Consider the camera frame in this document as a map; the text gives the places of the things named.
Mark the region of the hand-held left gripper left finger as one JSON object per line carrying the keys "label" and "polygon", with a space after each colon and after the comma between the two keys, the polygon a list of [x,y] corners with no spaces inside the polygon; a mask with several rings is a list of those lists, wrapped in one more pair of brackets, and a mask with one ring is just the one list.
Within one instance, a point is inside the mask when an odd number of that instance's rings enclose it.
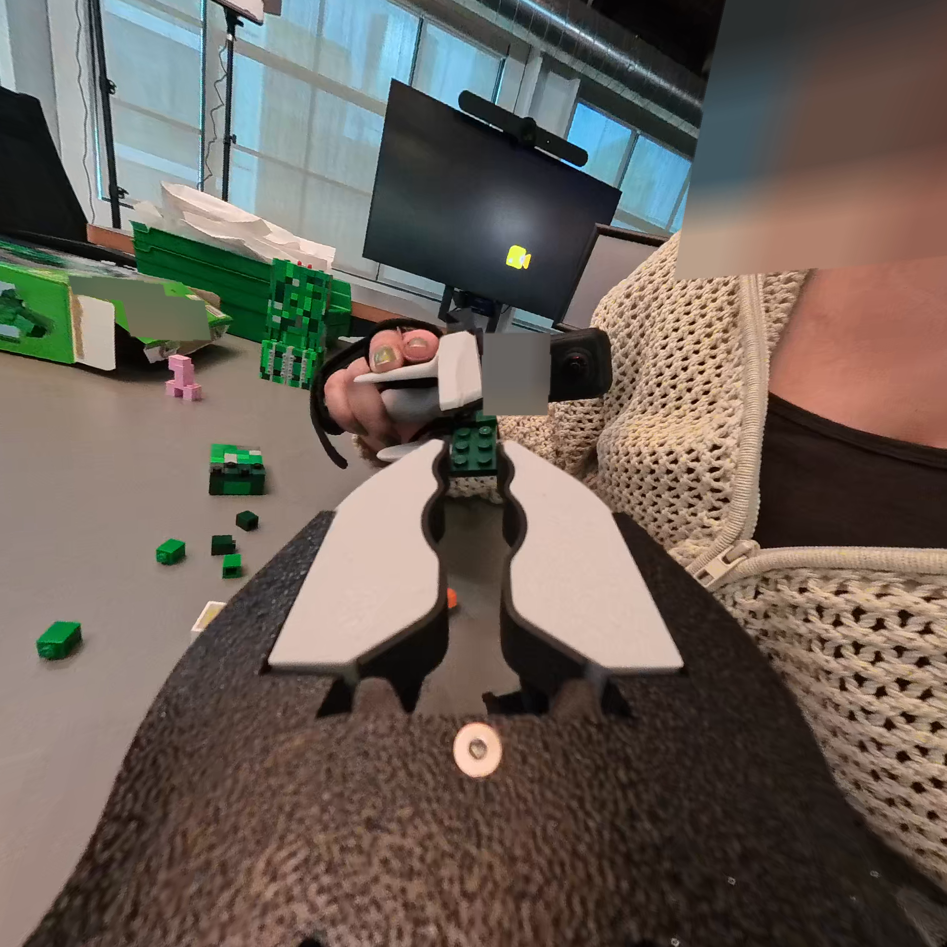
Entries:
{"label": "hand-held left gripper left finger", "polygon": [[442,662],[447,461],[447,445],[430,440],[338,505],[272,647],[273,671],[421,682]]}

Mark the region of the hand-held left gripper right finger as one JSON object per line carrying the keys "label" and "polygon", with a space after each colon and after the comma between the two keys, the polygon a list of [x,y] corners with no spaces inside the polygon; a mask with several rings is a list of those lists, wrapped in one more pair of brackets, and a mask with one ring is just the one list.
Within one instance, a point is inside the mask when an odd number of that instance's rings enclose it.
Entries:
{"label": "hand-held left gripper right finger", "polygon": [[531,685],[676,673],[684,666],[615,516],[524,446],[499,452],[503,656]]}

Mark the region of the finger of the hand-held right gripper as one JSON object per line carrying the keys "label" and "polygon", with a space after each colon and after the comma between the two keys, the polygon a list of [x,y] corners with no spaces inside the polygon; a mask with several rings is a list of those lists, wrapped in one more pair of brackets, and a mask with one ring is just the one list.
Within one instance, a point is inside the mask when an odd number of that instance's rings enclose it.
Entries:
{"label": "finger of the hand-held right gripper", "polygon": [[391,417],[439,417],[466,410],[482,402],[476,337],[469,332],[446,335],[429,361],[362,374],[356,385],[379,387]]}

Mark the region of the dark green lego brick stack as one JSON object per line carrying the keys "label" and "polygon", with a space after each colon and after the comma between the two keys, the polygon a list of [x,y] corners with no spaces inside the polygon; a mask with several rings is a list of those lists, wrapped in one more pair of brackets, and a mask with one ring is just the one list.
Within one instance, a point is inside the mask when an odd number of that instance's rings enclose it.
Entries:
{"label": "dark green lego brick stack", "polygon": [[496,475],[498,420],[476,413],[457,425],[451,435],[451,477],[475,478]]}

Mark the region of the green pixel lego cube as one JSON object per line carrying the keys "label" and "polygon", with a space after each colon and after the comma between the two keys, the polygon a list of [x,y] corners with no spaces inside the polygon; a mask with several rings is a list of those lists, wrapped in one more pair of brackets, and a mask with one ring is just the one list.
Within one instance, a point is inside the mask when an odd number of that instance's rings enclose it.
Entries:
{"label": "green pixel lego cube", "polygon": [[263,495],[267,471],[257,447],[212,443],[209,451],[209,495]]}

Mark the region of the green lego creeper figure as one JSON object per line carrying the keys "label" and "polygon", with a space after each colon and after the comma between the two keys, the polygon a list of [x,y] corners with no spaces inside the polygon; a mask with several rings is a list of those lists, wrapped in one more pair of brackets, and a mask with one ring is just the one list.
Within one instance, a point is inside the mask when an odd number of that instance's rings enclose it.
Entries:
{"label": "green lego creeper figure", "polygon": [[326,312],[331,276],[294,263],[273,261],[261,341],[259,375],[279,385],[309,390],[326,351]]}

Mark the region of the pink lego pig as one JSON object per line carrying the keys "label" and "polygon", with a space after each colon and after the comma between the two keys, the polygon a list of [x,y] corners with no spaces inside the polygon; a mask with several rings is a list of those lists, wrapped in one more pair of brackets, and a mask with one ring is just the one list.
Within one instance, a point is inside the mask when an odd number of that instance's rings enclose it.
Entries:
{"label": "pink lego pig", "polygon": [[168,368],[172,377],[165,383],[165,392],[168,396],[184,401],[200,401],[203,398],[202,385],[195,381],[195,370],[192,359],[179,353],[168,358]]}

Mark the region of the green lego box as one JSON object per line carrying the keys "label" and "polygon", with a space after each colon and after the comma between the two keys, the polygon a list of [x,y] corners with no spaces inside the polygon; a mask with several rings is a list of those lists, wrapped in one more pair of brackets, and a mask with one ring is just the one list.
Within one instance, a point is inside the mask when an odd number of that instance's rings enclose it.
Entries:
{"label": "green lego box", "polygon": [[189,356],[230,329],[216,295],[144,276],[127,254],[1,245],[3,352],[111,372]]}

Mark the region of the cream knit sweater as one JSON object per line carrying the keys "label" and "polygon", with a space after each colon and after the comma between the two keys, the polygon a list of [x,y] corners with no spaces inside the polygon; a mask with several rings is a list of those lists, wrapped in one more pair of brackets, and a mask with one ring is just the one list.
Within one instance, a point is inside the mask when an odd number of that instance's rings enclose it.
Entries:
{"label": "cream knit sweater", "polygon": [[670,239],[598,303],[614,381],[516,440],[626,513],[756,641],[870,829],[945,889],[945,548],[754,539],[768,399],[945,450],[925,405],[945,266],[680,280]]}

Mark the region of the dark monitor screen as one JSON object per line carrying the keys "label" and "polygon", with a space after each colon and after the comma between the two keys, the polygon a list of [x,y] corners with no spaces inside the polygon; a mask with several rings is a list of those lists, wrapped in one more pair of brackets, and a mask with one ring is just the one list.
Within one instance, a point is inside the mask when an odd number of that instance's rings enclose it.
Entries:
{"label": "dark monitor screen", "polygon": [[620,190],[392,80],[366,258],[558,321]]}

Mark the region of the black webcam bar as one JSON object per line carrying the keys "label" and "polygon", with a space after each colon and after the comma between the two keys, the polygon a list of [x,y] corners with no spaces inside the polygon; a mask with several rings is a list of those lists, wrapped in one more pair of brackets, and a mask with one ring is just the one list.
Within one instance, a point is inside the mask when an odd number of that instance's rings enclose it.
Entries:
{"label": "black webcam bar", "polygon": [[588,152],[584,148],[543,129],[532,117],[516,115],[469,90],[459,94],[458,107],[511,137],[522,147],[541,150],[577,168],[583,168],[588,161]]}

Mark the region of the green bin with white bags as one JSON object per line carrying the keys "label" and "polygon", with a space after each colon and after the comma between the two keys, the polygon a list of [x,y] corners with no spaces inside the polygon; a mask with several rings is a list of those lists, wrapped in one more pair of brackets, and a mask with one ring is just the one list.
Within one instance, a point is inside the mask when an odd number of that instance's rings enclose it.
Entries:
{"label": "green bin with white bags", "polygon": [[138,201],[130,212],[138,271],[211,291],[231,319],[232,336],[265,337],[271,271],[276,260],[328,276],[328,340],[348,336],[351,290],[332,274],[335,249],[180,183],[161,183],[159,204]]}

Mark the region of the black inner top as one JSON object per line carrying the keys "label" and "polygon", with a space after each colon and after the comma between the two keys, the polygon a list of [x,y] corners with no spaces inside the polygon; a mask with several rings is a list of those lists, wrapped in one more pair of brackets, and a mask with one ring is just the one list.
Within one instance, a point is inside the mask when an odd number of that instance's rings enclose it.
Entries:
{"label": "black inner top", "polygon": [[946,547],[946,452],[823,419],[768,399],[762,548]]}

